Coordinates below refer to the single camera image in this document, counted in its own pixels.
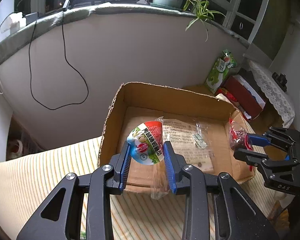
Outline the green white jelly cup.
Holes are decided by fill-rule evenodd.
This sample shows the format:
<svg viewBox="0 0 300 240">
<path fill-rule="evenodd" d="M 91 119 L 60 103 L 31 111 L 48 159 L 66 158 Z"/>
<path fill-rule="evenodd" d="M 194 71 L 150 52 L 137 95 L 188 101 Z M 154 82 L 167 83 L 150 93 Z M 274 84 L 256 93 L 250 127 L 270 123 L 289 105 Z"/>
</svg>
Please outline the green white jelly cup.
<svg viewBox="0 0 300 240">
<path fill-rule="evenodd" d="M 132 166 L 128 176 L 129 190 L 150 194 L 159 200 L 169 192 L 166 179 L 162 123 L 147 121 L 139 124 L 127 137 L 131 146 Z"/>
</svg>

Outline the green snack bag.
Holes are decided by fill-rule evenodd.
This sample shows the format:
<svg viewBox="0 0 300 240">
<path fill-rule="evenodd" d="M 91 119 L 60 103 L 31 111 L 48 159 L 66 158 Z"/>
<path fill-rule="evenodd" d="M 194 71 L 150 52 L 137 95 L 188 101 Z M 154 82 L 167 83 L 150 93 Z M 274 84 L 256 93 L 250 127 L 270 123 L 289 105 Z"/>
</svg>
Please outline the green snack bag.
<svg viewBox="0 0 300 240">
<path fill-rule="evenodd" d="M 217 58 L 205 81 L 205 85 L 210 92 L 215 94 L 230 70 L 236 67 L 237 61 L 233 54 L 227 49 L 223 50 L 222 56 Z"/>
</svg>

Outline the red box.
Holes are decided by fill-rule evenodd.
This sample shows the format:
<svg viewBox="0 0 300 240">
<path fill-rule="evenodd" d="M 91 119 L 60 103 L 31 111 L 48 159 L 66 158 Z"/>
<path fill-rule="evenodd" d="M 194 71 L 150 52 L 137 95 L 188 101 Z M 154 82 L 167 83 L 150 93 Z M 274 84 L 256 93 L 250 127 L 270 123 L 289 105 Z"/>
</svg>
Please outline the red box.
<svg viewBox="0 0 300 240">
<path fill-rule="evenodd" d="M 266 106 L 266 98 L 258 85 L 250 84 L 240 75 L 230 76 L 216 94 L 224 95 L 250 121 L 257 118 Z"/>
</svg>

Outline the clear bag of bread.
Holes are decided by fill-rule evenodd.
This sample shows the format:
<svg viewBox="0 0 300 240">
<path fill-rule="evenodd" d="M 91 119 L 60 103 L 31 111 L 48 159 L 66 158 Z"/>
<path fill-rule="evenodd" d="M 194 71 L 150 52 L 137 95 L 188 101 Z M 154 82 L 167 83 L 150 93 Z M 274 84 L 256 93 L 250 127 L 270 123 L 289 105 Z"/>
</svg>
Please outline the clear bag of bread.
<svg viewBox="0 0 300 240">
<path fill-rule="evenodd" d="M 163 141 L 170 141 L 174 152 L 182 155 L 188 164 L 203 172 L 213 172 L 214 153 L 208 139 L 208 127 L 195 121 L 193 124 L 178 119 L 158 118 L 162 123 Z"/>
</svg>

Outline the cardboard box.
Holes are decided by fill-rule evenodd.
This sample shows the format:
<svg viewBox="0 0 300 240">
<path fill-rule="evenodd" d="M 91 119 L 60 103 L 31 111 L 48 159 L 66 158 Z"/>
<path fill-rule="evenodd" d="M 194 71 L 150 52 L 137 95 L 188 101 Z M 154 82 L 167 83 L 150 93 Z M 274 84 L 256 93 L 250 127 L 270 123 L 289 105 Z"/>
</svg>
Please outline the cardboard box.
<svg viewBox="0 0 300 240">
<path fill-rule="evenodd" d="M 188 163 L 214 175 L 228 172 L 245 183 L 255 172 L 233 156 L 230 120 L 251 130 L 240 111 L 223 99 L 141 82 L 122 84 L 104 123 L 99 164 L 109 163 L 139 124 L 160 121 L 163 140 L 170 141 Z"/>
</svg>

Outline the white lace cloth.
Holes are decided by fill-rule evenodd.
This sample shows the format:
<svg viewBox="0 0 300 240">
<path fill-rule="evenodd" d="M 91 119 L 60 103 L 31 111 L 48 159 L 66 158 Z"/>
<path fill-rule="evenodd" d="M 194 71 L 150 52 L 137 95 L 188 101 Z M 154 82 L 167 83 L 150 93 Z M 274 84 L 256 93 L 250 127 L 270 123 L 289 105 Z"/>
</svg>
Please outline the white lace cloth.
<svg viewBox="0 0 300 240">
<path fill-rule="evenodd" d="M 268 69 L 255 61 L 247 60 L 247 62 L 257 85 L 281 116 L 283 128 L 289 128 L 295 118 L 295 107 L 292 100 L 275 82 Z"/>
</svg>

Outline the striped yellow mattress cover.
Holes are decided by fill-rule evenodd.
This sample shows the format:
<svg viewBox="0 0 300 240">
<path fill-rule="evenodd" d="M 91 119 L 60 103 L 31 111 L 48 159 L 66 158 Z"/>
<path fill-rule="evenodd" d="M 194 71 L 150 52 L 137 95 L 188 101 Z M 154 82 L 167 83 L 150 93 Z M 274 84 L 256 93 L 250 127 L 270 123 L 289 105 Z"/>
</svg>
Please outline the striped yellow mattress cover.
<svg viewBox="0 0 300 240">
<path fill-rule="evenodd" d="M 11 239 L 62 180 L 84 175 L 99 165 L 101 138 L 0 163 L 0 226 Z M 148 194 L 125 191 L 110 199 L 115 239 L 180 239 L 185 198 L 168 194 L 153 200 Z"/>
</svg>

